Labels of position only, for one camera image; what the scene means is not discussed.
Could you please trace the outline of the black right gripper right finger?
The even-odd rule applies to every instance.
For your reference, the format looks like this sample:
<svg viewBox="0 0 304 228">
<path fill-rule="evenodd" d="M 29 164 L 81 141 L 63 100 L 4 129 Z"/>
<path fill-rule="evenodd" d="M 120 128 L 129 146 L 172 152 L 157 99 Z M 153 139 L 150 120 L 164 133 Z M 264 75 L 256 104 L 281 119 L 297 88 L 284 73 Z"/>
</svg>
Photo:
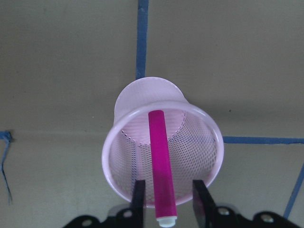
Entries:
<svg viewBox="0 0 304 228">
<path fill-rule="evenodd" d="M 192 205 L 199 228 L 211 228 L 216 203 L 203 180 L 192 181 Z"/>
</svg>

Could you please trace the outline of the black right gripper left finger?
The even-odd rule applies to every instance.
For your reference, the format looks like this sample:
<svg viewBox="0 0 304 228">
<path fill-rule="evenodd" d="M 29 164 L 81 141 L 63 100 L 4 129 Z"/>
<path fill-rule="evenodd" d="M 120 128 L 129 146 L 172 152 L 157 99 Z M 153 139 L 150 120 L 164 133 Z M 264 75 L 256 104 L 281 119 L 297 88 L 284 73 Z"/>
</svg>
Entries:
<svg viewBox="0 0 304 228">
<path fill-rule="evenodd" d="M 133 189 L 130 208 L 132 210 L 132 221 L 135 228 L 144 227 L 144 209 L 145 209 L 145 180 L 136 180 Z"/>
</svg>

